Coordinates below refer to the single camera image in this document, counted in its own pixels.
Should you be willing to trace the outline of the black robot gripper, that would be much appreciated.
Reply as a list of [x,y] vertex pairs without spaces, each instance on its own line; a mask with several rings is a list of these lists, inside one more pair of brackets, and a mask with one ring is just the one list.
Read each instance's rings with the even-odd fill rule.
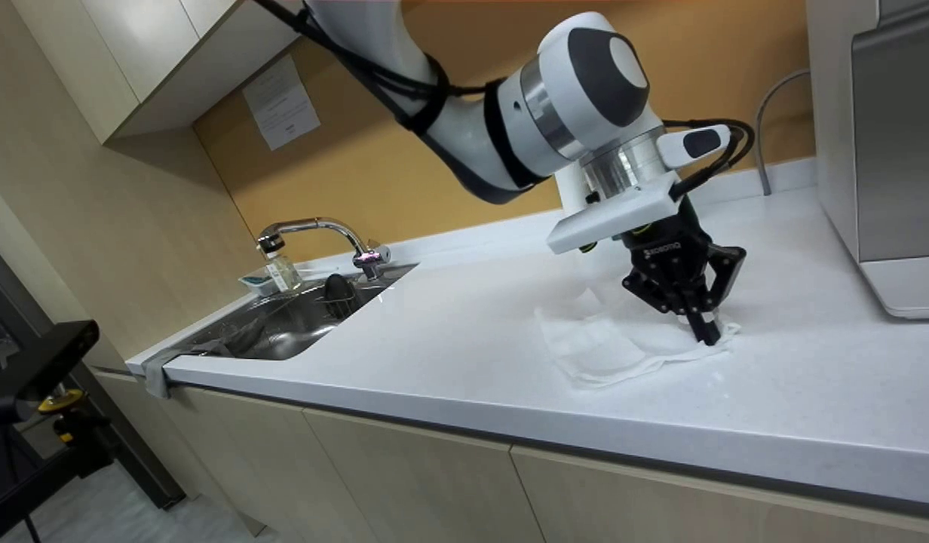
[[660,314],[691,311],[687,324],[695,338],[714,348],[720,326],[708,311],[734,289],[746,250],[714,245],[691,202],[683,202],[674,218],[630,229],[626,248],[630,253],[630,272],[622,287]]

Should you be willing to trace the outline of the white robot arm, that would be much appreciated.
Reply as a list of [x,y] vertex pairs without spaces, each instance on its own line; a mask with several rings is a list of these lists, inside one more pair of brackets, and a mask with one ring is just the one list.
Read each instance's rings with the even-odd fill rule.
[[555,172],[586,179],[586,202],[550,248],[617,238],[630,250],[626,287],[720,338],[714,309],[746,261],[711,243],[691,192],[736,159],[751,131],[736,121],[665,121],[650,80],[605,14],[551,27],[512,76],[478,92],[453,84],[407,35],[400,0],[304,0],[302,35],[326,45],[456,179],[487,202],[509,202]]

